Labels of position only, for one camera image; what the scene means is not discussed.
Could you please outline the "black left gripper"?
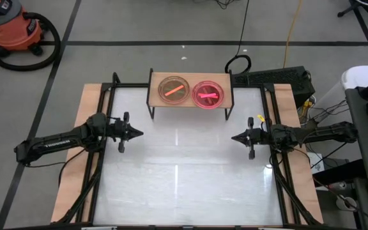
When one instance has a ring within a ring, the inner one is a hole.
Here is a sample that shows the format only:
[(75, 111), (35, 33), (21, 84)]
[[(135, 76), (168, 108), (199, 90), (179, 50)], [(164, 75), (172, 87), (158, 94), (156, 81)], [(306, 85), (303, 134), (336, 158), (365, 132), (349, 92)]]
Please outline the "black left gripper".
[(118, 151), (120, 153), (125, 152), (125, 141), (127, 139), (133, 139), (136, 137), (140, 137), (144, 135), (144, 133), (132, 126), (128, 126), (129, 124), (130, 115), (129, 112), (124, 112), (123, 118), (113, 118), (110, 117), (109, 120), (113, 121), (113, 123), (110, 123), (107, 125), (107, 137), (110, 137), (114, 142), (116, 142), (116, 139), (119, 139), (118, 144)]

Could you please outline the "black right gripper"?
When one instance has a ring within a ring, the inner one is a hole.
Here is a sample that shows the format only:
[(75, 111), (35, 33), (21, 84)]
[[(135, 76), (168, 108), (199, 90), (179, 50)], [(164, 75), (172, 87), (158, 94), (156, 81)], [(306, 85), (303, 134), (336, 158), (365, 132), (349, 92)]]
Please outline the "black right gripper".
[(255, 159), (256, 154), (254, 150), (255, 144), (269, 144), (270, 134), (261, 128), (253, 128), (254, 118), (249, 117), (247, 120), (248, 129), (244, 132), (232, 136), (232, 140), (242, 143), (244, 146), (249, 147), (249, 159)]

